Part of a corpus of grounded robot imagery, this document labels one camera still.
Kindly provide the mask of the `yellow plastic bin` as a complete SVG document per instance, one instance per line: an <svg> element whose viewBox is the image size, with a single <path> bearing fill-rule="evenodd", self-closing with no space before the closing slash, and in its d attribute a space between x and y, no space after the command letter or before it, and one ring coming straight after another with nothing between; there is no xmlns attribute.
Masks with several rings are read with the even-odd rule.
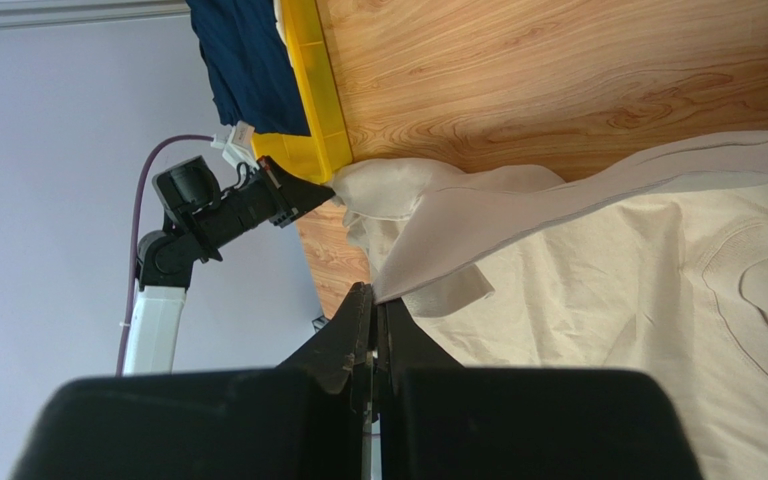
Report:
<svg viewBox="0 0 768 480"><path fill-rule="evenodd" d="M277 30L300 93L308 136L256 133L254 153L272 157L285 171L326 184L353 161L325 35L315 1L276 1Z"/></svg>

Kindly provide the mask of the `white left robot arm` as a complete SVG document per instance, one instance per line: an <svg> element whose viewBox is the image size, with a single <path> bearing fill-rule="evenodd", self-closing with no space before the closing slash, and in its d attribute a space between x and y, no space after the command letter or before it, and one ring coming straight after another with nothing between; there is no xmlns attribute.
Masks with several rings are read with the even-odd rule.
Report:
<svg viewBox="0 0 768 480"><path fill-rule="evenodd" d="M134 280L117 375L171 371L182 310L197 262L220 261L222 247L270 223L284 228L331 200L325 186L297 178L272 158L246 165L240 184L221 188L202 157L156 175L163 226L132 248Z"/></svg>

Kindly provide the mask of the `navy blue t-shirt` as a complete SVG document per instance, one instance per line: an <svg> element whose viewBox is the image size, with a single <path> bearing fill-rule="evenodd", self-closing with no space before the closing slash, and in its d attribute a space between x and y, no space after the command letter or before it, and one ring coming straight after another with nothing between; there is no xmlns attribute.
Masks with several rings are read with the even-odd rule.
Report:
<svg viewBox="0 0 768 480"><path fill-rule="evenodd" d="M213 102L225 126L308 136L303 104L272 1L190 0Z"/></svg>

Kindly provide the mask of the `left aluminium corner post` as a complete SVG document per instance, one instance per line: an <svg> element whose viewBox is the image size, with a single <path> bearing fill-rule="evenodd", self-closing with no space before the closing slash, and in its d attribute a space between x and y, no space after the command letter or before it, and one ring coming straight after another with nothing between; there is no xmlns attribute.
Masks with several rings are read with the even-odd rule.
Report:
<svg viewBox="0 0 768 480"><path fill-rule="evenodd" d="M0 30L187 15L185 1L0 1Z"/></svg>

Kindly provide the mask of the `beige t-shirt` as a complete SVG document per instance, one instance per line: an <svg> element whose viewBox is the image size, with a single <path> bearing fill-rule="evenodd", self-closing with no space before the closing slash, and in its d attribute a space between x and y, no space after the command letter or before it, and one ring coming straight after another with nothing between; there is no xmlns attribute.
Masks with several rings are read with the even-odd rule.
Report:
<svg viewBox="0 0 768 480"><path fill-rule="evenodd" d="M621 367L677 408L708 479L768 479L768 130L567 182L367 160L332 180L376 296L466 365Z"/></svg>

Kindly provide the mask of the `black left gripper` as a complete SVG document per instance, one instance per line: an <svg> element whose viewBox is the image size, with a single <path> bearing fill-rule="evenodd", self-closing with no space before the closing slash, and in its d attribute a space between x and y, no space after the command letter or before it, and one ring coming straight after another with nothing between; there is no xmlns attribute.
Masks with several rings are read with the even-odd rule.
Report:
<svg viewBox="0 0 768 480"><path fill-rule="evenodd" d="M330 187L300 179L264 156L243 186L231 188L216 209L204 213L204 233L220 249L262 223L284 228L334 196Z"/></svg>

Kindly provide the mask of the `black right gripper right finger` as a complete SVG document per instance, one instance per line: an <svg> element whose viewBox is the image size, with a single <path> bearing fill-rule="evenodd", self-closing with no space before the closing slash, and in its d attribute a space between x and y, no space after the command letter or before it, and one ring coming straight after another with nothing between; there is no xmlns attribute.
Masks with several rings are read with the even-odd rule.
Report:
<svg viewBox="0 0 768 480"><path fill-rule="evenodd" d="M377 308L387 479L698 479L678 415L648 375L466 367L401 301Z"/></svg>

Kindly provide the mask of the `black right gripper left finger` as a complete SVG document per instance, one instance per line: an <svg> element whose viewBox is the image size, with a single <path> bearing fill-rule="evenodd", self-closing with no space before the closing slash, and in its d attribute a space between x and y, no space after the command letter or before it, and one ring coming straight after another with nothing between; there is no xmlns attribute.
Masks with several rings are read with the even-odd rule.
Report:
<svg viewBox="0 0 768 480"><path fill-rule="evenodd" d="M15 479L367 479L371 287L273 368L77 379L33 426Z"/></svg>

